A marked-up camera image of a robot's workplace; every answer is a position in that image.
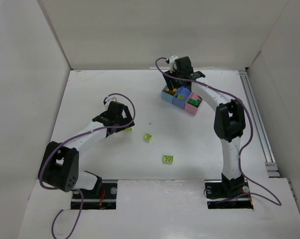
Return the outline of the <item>light green small lego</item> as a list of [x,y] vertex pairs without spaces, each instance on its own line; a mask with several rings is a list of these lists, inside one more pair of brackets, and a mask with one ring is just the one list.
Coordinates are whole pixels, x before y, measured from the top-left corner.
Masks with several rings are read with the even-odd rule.
[[149,134],[149,133],[146,133],[146,134],[144,135],[144,139],[145,139],[147,142],[150,142],[151,139],[152,139],[152,135]]

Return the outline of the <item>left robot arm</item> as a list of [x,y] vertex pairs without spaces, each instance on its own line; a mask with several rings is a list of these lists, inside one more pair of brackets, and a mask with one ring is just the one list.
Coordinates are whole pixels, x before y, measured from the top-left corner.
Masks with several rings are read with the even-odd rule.
[[105,112],[92,119],[78,135],[64,142],[47,144],[38,179],[63,192],[81,190],[96,196],[102,188],[102,178],[79,170],[79,157],[97,142],[134,126],[127,105],[111,101]]

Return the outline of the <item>light green curved lego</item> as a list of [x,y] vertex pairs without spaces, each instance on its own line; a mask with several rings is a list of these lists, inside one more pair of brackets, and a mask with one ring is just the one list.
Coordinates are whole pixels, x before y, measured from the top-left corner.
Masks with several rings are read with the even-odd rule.
[[128,132],[130,132],[130,131],[132,131],[132,128],[131,128],[131,127],[129,127],[129,128],[126,128],[124,131],[128,131]]

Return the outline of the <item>light green studded lego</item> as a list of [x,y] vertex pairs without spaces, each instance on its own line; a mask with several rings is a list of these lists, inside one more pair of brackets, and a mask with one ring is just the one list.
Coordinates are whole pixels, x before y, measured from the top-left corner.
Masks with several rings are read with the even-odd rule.
[[166,164],[173,164],[174,156],[173,155],[163,155],[162,162],[166,163]]

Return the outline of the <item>yellow studded lego brick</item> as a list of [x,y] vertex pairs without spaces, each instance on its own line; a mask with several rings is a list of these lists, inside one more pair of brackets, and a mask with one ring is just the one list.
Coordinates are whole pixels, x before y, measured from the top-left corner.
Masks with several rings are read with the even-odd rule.
[[174,95],[176,92],[176,89],[173,89],[173,90],[170,90],[170,89],[166,89],[166,93],[169,94],[169,95]]

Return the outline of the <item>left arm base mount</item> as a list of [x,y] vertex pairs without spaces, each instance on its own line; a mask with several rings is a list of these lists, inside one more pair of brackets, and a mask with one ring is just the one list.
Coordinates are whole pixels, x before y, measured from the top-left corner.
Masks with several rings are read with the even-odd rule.
[[116,209],[117,180],[103,180],[95,174],[81,171],[75,188],[83,194],[83,210]]

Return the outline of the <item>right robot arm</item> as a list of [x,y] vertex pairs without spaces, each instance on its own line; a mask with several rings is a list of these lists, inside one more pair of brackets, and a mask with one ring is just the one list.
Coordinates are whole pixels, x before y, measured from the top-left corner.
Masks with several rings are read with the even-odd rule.
[[239,169],[239,150],[243,131],[246,128],[244,108],[234,96],[227,97],[205,80],[205,75],[194,71],[189,57],[173,55],[167,58],[169,70],[163,73],[169,90],[188,87],[201,97],[215,112],[213,128],[220,139],[223,169],[220,182],[206,182],[205,192],[209,199],[233,198],[245,186],[244,176]]

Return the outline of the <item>dark green lego brick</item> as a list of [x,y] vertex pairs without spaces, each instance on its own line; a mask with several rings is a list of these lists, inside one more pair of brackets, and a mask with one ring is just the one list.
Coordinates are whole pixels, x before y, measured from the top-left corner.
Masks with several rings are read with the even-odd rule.
[[195,101],[195,107],[199,107],[200,103],[201,103],[201,100],[196,100]]

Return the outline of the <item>green lego plate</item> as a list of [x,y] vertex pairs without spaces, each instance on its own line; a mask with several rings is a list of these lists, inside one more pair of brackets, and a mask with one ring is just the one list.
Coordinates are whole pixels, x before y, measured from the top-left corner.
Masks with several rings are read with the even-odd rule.
[[188,104],[194,106],[194,105],[196,104],[196,100],[194,100],[194,99],[189,99],[189,100],[188,100]]

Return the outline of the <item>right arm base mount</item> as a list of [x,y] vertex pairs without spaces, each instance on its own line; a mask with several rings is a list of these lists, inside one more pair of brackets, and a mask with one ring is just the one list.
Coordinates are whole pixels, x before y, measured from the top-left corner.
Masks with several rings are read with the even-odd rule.
[[241,175],[236,179],[205,180],[204,195],[208,209],[254,209],[248,182]]

